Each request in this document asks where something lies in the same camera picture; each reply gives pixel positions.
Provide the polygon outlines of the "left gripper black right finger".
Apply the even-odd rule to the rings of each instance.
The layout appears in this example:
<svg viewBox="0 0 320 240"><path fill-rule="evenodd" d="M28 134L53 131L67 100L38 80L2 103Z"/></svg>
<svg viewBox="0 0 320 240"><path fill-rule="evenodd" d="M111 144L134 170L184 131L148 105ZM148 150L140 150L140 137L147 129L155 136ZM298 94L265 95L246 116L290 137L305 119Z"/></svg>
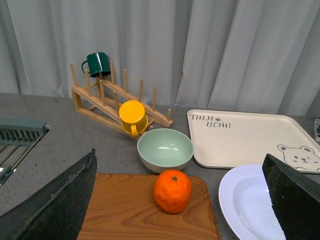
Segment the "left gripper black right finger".
<svg viewBox="0 0 320 240"><path fill-rule="evenodd" d="M320 184L271 154L262 171L272 209L287 240L320 238Z"/></svg>

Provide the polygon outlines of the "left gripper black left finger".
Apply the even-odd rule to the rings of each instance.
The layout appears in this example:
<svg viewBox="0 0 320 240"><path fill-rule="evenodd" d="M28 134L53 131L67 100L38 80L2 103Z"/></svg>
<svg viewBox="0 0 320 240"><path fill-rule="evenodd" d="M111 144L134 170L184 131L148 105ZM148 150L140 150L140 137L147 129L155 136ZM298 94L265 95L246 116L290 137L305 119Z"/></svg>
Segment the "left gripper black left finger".
<svg viewBox="0 0 320 240"><path fill-rule="evenodd" d="M92 149L25 201L0 217L2 240L75 240L97 173Z"/></svg>

